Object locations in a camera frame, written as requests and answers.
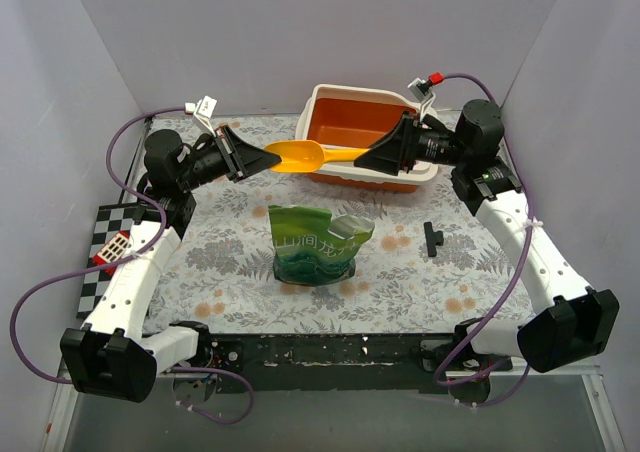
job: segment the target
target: patterned table surface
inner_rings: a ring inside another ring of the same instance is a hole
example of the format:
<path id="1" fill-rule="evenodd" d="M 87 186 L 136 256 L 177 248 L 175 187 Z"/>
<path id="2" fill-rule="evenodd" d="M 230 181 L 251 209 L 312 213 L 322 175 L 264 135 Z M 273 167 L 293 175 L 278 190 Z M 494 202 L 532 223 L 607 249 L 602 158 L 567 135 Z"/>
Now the patterned table surface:
<path id="1" fill-rule="evenodd" d="M 453 126 L 457 113 L 441 113 Z M 244 140 L 264 146 L 292 139 L 297 116 L 229 117 Z M 152 130 L 177 130 L 193 143 L 186 117 L 156 119 Z M 147 332 L 174 320 L 198 320 L 219 333 L 451 331 L 483 315 L 506 287 L 513 267 L 493 237 L 455 196 L 443 167 L 413 194 L 321 184 L 267 171 L 234 184 L 226 178 L 196 190 L 198 203 L 182 245 L 151 302 Z M 308 205 L 375 222 L 356 256 L 356 276 L 324 287 L 276 281 L 267 207 Z M 438 256 L 427 257 L 423 223 L 444 231 Z M 521 284 L 498 317 L 526 319 Z"/>

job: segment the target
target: yellow scoop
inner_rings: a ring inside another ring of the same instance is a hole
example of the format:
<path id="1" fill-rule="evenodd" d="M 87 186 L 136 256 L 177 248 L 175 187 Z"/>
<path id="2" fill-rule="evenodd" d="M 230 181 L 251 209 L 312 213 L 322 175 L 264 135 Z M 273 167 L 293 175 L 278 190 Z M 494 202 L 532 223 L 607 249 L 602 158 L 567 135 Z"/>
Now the yellow scoop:
<path id="1" fill-rule="evenodd" d="M 308 174 L 327 162 L 352 162 L 369 149 L 325 149 L 313 140 L 283 140 L 267 145 L 264 150 L 282 159 L 271 167 L 275 172 Z"/>

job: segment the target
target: black and white checkerboard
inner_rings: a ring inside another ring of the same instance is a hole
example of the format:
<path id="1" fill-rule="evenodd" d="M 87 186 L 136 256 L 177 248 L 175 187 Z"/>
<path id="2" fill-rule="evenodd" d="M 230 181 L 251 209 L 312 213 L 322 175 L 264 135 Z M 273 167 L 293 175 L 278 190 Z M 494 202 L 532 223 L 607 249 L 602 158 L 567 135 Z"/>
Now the black and white checkerboard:
<path id="1" fill-rule="evenodd" d="M 93 267 L 95 265 L 92 257 L 104 247 L 116 232 L 119 230 L 129 232 L 131 230 L 135 208 L 136 204 L 117 204 L 104 205 L 98 209 L 87 267 Z M 82 292 L 80 293 L 80 303 L 78 304 L 78 313 L 76 314 L 77 318 L 86 319 L 89 316 L 107 290 L 110 280 L 111 276 L 104 270 L 92 272 L 84 276 Z"/>

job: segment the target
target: packaged food bag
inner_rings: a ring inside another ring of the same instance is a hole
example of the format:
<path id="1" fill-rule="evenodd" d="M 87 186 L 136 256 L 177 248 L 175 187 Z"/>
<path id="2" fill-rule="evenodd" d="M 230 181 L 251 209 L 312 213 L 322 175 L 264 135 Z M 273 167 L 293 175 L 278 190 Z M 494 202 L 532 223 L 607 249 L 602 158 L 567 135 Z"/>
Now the packaged food bag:
<path id="1" fill-rule="evenodd" d="M 350 215 L 331 218 L 327 209 L 269 206 L 277 280 L 318 286 L 353 277 L 355 256 L 375 225 Z"/>

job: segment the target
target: gray wall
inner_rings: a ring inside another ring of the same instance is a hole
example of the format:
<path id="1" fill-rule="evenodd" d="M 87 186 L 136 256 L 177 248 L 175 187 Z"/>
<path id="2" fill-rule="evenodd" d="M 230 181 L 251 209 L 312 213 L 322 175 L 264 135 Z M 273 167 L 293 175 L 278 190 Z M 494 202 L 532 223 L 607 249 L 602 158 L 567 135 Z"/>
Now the gray wall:
<path id="1" fill-rule="evenodd" d="M 507 134 L 539 217 L 621 311 L 601 362 L 640 450 L 640 0 L 558 0 L 507 98 Z"/>
<path id="2" fill-rule="evenodd" d="M 502 100 L 555 0 L 82 0 L 143 109 L 299 112 L 318 83 L 406 94 L 474 71 Z M 443 86 L 459 107 L 473 86 Z"/>
<path id="3" fill-rule="evenodd" d="M 86 265 L 96 208 L 118 198 L 105 171 L 107 143 L 139 109 L 80 0 L 0 0 L 0 11 L 0 449 L 32 451 L 55 386 L 18 361 L 9 316 L 36 282 Z M 135 143 L 123 140 L 120 173 Z M 19 317 L 26 352 L 52 374 L 79 286 L 43 290 Z"/>

